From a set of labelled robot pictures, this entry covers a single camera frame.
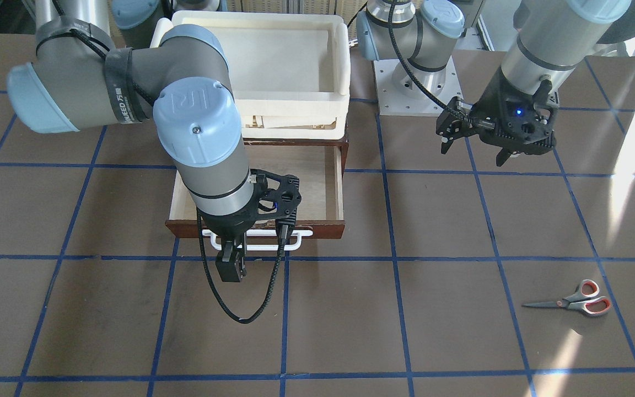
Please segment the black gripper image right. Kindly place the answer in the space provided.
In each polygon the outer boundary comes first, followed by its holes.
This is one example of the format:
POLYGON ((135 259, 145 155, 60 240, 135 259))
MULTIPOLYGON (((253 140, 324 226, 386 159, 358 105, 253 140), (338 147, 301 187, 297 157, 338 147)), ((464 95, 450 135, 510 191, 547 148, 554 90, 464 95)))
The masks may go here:
POLYGON ((464 116, 446 110, 438 116, 435 132, 442 141, 441 154, 446 154, 456 139, 476 133, 484 143, 501 147, 496 155, 497 168, 520 153, 544 155, 554 149, 553 126, 559 104, 552 98, 550 76, 540 77, 534 88, 532 94, 522 92, 498 69, 472 107, 472 117, 479 121, 476 128, 466 120, 471 105, 459 97, 451 98, 448 107, 464 116))

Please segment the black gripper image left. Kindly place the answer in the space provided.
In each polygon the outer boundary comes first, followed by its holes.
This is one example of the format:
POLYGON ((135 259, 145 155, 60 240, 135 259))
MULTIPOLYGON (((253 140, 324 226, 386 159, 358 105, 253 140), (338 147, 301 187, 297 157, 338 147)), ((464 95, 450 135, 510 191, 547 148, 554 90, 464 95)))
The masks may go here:
POLYGON ((240 209, 224 214, 204 211, 202 219, 219 236, 222 246, 215 266, 223 282, 240 282, 245 271, 245 232, 257 221, 274 219, 280 245, 287 245, 297 223, 297 208, 302 201, 300 179, 293 174, 250 173, 251 196, 240 209))

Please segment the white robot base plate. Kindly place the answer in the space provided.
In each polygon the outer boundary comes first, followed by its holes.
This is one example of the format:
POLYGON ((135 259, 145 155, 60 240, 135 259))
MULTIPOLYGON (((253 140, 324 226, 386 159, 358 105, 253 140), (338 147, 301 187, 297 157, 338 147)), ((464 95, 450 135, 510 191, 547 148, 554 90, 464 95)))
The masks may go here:
MULTIPOLYGON (((443 112, 408 77, 399 60, 373 61, 373 67, 381 115, 438 116, 443 112)), ((440 71, 430 73, 413 68, 412 72, 431 94, 444 103, 454 96, 464 97, 452 58, 440 71)))

